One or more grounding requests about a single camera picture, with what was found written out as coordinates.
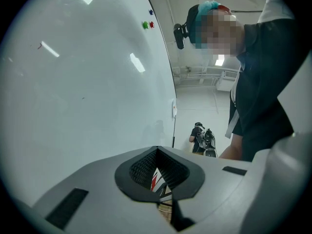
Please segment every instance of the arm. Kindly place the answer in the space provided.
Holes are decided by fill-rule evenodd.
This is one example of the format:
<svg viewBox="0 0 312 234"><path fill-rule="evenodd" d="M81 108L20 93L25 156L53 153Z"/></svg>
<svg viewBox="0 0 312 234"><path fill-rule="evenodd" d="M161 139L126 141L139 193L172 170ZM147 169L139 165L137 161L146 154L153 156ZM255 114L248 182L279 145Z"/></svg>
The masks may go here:
<svg viewBox="0 0 312 234"><path fill-rule="evenodd" d="M194 142L194 140L195 140L195 136L190 136L190 138L189 138L189 142L193 143L193 142Z"/></svg>
<svg viewBox="0 0 312 234"><path fill-rule="evenodd" d="M242 157L243 136L233 134L231 144L224 150L219 158L240 160Z"/></svg>
<svg viewBox="0 0 312 234"><path fill-rule="evenodd" d="M197 132L198 132L198 129L194 127L192 130L191 136L189 137L189 142L193 143L195 141Z"/></svg>

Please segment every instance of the white wall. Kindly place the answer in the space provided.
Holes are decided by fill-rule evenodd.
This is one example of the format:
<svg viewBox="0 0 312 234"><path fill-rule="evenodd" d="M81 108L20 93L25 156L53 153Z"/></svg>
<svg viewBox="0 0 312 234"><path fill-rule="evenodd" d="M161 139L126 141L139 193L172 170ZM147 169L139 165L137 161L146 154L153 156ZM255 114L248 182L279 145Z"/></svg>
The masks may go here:
<svg viewBox="0 0 312 234"><path fill-rule="evenodd" d="M212 88L177 87L177 115L175 120L175 148L191 152L193 145L188 141L196 122L210 128L215 136L218 156L231 141L224 137L230 112L230 94L217 91L217 106Z"/></svg>
<svg viewBox="0 0 312 234"><path fill-rule="evenodd" d="M164 35L172 67L178 65L178 48L173 34L174 21L167 0L150 0Z"/></svg>
<svg viewBox="0 0 312 234"><path fill-rule="evenodd" d="M150 8L29 0L20 11L0 46L0 175L12 196L32 206L90 162L172 145L176 94Z"/></svg>

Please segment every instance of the black rubber pad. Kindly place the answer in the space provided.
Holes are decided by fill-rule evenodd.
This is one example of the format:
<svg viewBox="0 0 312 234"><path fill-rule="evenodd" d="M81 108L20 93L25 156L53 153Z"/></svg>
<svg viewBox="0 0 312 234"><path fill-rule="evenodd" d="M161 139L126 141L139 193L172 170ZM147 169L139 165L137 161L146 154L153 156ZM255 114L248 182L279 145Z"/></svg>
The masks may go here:
<svg viewBox="0 0 312 234"><path fill-rule="evenodd" d="M239 169L239 168L235 168L231 166L226 166L223 168L223 170L229 173L238 174L242 176L244 176L247 172L247 170L243 170L243 169Z"/></svg>
<svg viewBox="0 0 312 234"><path fill-rule="evenodd" d="M74 188L45 219L63 230L88 193Z"/></svg>

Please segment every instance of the person in background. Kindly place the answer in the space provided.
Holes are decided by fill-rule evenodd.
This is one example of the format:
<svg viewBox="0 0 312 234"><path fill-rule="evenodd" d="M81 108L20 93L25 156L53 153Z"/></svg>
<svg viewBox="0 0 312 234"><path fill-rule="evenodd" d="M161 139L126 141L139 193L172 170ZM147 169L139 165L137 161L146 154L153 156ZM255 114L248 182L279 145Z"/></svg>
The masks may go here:
<svg viewBox="0 0 312 234"><path fill-rule="evenodd" d="M256 152L271 148L293 133L277 96L308 54L304 32L282 0L267 0L259 22L242 24L216 1L193 6L186 28L190 42L214 55L236 57L240 69L230 93L226 137L231 144L220 158L252 161ZM198 132L192 131L190 142ZM194 145L193 153L201 153Z"/></svg>
<svg viewBox="0 0 312 234"><path fill-rule="evenodd" d="M201 124L200 122L195 123L195 126L192 130L191 136L189 138L189 142L191 142L191 143L194 142L194 147L193 147L193 151L192 151L193 154L204 155L205 149L199 147L199 142L197 139L200 136L200 133L202 131L202 129L200 127L205 129L203 127L203 124Z"/></svg>

